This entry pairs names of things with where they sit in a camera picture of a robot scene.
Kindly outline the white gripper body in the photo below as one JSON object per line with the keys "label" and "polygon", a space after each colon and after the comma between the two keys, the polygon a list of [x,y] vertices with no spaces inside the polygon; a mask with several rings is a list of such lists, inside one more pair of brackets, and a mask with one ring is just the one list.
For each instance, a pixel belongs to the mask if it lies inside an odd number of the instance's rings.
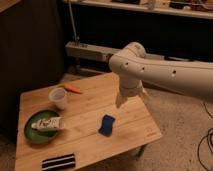
{"label": "white gripper body", "polygon": [[119,91],[123,97],[134,97],[137,96],[143,89],[141,81],[124,81],[119,82]]}

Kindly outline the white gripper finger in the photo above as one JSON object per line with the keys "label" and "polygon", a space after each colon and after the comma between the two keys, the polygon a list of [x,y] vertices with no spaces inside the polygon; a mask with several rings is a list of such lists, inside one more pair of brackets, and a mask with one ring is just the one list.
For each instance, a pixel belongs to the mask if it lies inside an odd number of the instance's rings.
{"label": "white gripper finger", "polygon": [[124,104],[127,101],[126,97],[123,97],[121,94],[118,94],[116,96],[115,104],[117,108],[120,108],[122,104]]}
{"label": "white gripper finger", "polygon": [[146,98],[149,98],[149,94],[147,93],[145,89],[142,89],[142,95]]}

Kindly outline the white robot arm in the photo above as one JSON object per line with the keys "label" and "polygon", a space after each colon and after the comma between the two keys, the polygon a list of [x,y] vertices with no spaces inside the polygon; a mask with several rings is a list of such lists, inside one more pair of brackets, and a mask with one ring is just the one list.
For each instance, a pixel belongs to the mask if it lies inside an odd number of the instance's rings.
{"label": "white robot arm", "polygon": [[145,48],[131,42],[109,59],[109,67],[119,77],[123,98],[144,91],[143,81],[213,103],[213,63],[163,61],[146,58]]}

